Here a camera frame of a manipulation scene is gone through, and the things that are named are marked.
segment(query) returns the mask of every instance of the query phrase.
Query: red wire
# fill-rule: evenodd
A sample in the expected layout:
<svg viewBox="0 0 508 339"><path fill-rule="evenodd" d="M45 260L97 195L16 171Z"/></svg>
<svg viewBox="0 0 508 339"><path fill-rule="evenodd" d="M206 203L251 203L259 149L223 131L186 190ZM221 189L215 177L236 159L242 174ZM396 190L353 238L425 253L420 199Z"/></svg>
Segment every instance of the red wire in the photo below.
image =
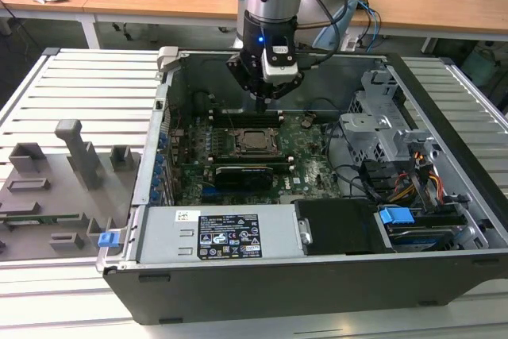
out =
<svg viewBox="0 0 508 339"><path fill-rule="evenodd" d="M402 179L402 177L404 176L407 176L407 174L405 172L403 172L402 174L400 174L397 178L397 180L395 180L395 192L397 192L397 188L398 188L398 182Z"/></svg>

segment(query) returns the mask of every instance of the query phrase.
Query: barcode sticker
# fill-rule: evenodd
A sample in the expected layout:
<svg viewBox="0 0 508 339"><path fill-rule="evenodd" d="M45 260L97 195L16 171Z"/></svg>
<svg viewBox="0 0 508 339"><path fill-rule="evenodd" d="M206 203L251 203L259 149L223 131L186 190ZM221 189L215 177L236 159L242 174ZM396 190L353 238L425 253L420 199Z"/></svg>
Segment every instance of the barcode sticker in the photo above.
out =
<svg viewBox="0 0 508 339"><path fill-rule="evenodd" d="M201 216L201 210L177 210L176 222L196 222Z"/></svg>

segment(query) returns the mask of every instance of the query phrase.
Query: motherboard chip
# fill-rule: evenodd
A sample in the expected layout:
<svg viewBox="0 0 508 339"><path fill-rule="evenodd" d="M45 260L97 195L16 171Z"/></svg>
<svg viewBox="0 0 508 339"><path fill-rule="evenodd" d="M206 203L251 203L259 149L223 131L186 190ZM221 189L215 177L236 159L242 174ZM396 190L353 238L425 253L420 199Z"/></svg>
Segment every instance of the motherboard chip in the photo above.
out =
<svg viewBox="0 0 508 339"><path fill-rule="evenodd" d="M239 157L273 157L280 154L274 129L236 129L235 152Z"/></svg>
<svg viewBox="0 0 508 339"><path fill-rule="evenodd" d="M244 132L244 145L252 149L267 149L267 138L263 130L249 130Z"/></svg>

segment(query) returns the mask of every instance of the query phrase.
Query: black side panel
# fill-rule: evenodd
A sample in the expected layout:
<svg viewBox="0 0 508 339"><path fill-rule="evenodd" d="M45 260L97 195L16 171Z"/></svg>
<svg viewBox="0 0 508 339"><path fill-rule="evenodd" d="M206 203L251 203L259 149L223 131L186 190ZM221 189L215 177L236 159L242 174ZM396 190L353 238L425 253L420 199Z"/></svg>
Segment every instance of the black side panel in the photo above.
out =
<svg viewBox="0 0 508 339"><path fill-rule="evenodd" d="M104 278L136 322L156 325L445 305L506 269L508 256L474 255L110 271Z"/></svg>
<svg viewBox="0 0 508 339"><path fill-rule="evenodd" d="M485 199L502 226L508 230L508 199L506 199L506 196L472 154L469 147L464 143L450 122L448 122L436 103L430 98L429 93L427 93L404 61L394 54L387 54L386 57L389 64L394 67L400 79L416 99L434 129L436 129L441 139L453 153L459 165L475 184L478 192Z"/></svg>

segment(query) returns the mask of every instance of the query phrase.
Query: yellow wire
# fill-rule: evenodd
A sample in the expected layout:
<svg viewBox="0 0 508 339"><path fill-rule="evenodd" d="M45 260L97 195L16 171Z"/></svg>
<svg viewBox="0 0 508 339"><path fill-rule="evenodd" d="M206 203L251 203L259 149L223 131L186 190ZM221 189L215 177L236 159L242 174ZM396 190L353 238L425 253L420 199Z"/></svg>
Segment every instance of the yellow wire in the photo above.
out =
<svg viewBox="0 0 508 339"><path fill-rule="evenodd" d="M407 194L409 194L412 190L414 190L414 185L411 184L409 187L407 187L404 191L402 191L400 194L394 196L393 198L390 199L390 202L395 202L397 200L400 200L401 198L403 198L404 196L406 196Z"/></svg>

